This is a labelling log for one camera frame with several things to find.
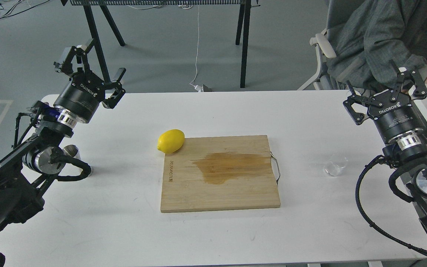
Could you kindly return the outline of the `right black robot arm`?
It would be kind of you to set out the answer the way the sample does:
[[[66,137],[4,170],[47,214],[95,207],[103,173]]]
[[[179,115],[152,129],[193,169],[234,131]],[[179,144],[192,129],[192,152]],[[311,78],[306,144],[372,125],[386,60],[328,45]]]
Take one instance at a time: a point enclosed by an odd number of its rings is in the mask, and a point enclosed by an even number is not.
[[[368,163],[359,175],[355,201],[361,216],[371,228],[410,250],[427,256],[427,250],[399,240],[381,229],[364,211],[360,201],[360,186],[366,173],[375,165],[388,165],[394,172],[388,185],[394,195],[405,202],[415,203],[423,212],[420,223],[427,234],[427,126],[418,116],[414,100],[427,98],[427,87],[415,70],[397,67],[390,61],[397,78],[393,87],[372,96],[360,96],[349,82],[351,95],[343,105],[356,125],[373,120],[385,147],[383,154]]]

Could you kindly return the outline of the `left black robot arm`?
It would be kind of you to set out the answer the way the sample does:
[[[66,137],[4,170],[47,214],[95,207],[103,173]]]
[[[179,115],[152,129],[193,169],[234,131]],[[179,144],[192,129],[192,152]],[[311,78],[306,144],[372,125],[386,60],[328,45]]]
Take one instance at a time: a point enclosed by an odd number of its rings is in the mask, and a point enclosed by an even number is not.
[[[35,128],[28,139],[15,138],[13,151],[0,160],[0,231],[11,223],[25,223],[43,210],[43,195],[54,181],[79,181],[87,178],[92,168],[74,152],[62,149],[64,138],[73,136],[77,123],[88,123],[100,104],[113,109],[125,94],[121,79],[125,68],[116,77],[103,81],[91,69],[87,55],[96,40],[86,45],[66,47],[55,70],[69,76],[69,83],[53,106],[37,101],[28,113],[28,129]],[[0,267],[5,256],[0,253]]]

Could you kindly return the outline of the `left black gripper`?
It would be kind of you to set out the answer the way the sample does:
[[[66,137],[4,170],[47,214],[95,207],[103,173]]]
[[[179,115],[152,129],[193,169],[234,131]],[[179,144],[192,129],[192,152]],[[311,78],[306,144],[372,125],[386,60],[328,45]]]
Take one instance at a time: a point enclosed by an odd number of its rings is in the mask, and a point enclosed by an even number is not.
[[[66,47],[61,55],[59,62],[54,62],[54,70],[68,76],[73,76],[63,92],[56,98],[54,108],[59,110],[66,109],[74,113],[82,123],[89,123],[94,113],[102,101],[102,105],[107,109],[114,109],[125,95],[126,91],[122,87],[121,79],[126,73],[126,68],[121,67],[117,70],[115,78],[110,83],[102,85],[102,79],[98,76],[90,76],[90,66],[88,62],[88,53],[92,49],[91,44],[81,44],[77,47]],[[82,64],[81,70],[73,71],[73,59],[78,64]],[[113,93],[105,99],[107,90],[113,89]]]

